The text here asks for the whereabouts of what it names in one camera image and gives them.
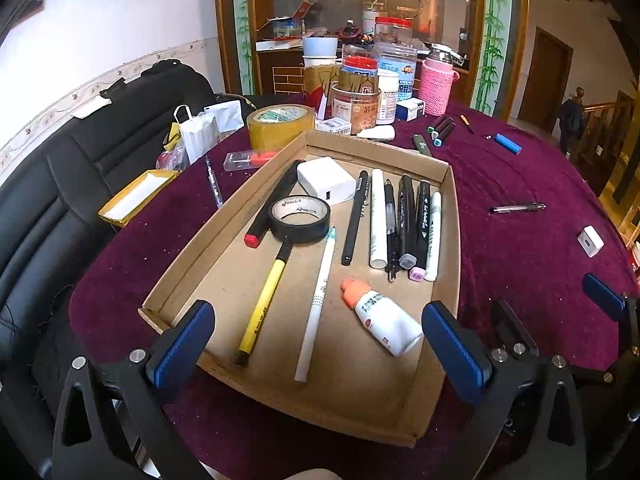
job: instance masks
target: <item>black tape roll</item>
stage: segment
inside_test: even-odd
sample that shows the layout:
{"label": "black tape roll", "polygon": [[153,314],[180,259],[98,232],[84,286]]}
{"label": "black tape roll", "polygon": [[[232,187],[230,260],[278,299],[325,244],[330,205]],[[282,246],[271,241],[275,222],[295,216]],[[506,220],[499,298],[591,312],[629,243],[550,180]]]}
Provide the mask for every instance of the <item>black tape roll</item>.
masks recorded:
{"label": "black tape roll", "polygon": [[[287,217],[307,213],[316,218],[313,222],[294,224]],[[308,195],[291,195],[276,200],[269,209],[271,232],[281,242],[310,244],[322,240],[329,232],[331,208],[324,200]]]}

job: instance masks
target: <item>orange bottle cap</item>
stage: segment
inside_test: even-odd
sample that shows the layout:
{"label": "orange bottle cap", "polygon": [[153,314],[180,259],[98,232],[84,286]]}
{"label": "orange bottle cap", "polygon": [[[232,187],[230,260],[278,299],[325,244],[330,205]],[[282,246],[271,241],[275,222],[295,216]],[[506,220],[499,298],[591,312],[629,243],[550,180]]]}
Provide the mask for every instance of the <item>orange bottle cap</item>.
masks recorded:
{"label": "orange bottle cap", "polygon": [[369,283],[357,278],[345,278],[340,284],[342,298],[351,308],[355,308],[360,298],[371,290]]}

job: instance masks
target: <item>pink knitted bottle cover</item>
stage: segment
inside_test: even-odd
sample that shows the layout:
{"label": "pink knitted bottle cover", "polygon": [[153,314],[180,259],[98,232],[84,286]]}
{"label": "pink knitted bottle cover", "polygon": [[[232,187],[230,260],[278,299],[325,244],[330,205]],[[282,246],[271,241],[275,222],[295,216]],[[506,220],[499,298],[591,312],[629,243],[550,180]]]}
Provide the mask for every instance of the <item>pink knitted bottle cover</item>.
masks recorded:
{"label": "pink knitted bottle cover", "polygon": [[460,79],[460,74],[455,70],[443,72],[427,66],[426,63],[422,64],[418,98],[424,101],[426,114],[442,115],[446,111],[451,85],[458,79]]}

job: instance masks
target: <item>wallpaper border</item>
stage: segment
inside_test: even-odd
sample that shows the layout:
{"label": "wallpaper border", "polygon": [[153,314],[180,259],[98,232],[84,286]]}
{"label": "wallpaper border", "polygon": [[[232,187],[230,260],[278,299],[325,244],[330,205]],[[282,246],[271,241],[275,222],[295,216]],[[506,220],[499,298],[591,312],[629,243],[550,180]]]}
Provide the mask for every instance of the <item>wallpaper border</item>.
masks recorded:
{"label": "wallpaper border", "polygon": [[217,37],[156,50],[151,54],[121,64],[75,88],[41,111],[0,148],[0,185],[29,153],[72,117],[73,110],[98,95],[100,90],[108,88],[121,77],[129,82],[160,60],[188,60],[194,54],[203,53],[210,46],[218,48]]}

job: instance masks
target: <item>sofa backrest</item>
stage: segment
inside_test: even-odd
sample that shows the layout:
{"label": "sofa backrest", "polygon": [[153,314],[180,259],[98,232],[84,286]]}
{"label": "sofa backrest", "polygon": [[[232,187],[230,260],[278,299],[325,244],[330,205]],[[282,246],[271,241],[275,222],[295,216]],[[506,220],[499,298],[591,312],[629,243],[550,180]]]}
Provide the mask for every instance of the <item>sofa backrest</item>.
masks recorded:
{"label": "sofa backrest", "polygon": [[214,93],[202,75],[168,60],[111,100],[64,124],[0,187],[0,371],[33,359],[56,295],[115,233],[97,212],[155,167],[174,109],[186,103],[195,115]]}

